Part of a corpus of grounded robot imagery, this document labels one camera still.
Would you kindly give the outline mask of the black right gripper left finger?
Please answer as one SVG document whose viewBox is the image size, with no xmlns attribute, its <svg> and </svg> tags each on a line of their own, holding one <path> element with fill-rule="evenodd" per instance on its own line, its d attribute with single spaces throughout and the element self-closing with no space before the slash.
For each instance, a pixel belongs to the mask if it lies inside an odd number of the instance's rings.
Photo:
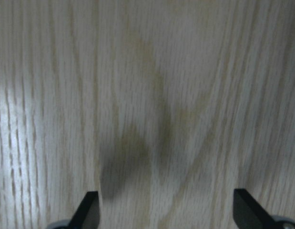
<svg viewBox="0 0 295 229">
<path fill-rule="evenodd" d="M 100 223 L 98 191 L 89 191 L 71 218 L 67 229 L 97 229 Z"/>
</svg>

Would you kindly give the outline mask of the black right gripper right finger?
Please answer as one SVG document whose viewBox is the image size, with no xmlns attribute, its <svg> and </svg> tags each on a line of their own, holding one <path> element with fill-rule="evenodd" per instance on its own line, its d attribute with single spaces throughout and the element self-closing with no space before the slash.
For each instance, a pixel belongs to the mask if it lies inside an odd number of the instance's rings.
<svg viewBox="0 0 295 229">
<path fill-rule="evenodd" d="M 295 229 L 295 221 L 271 216 L 244 188 L 234 189 L 233 220 L 239 229 Z"/>
</svg>

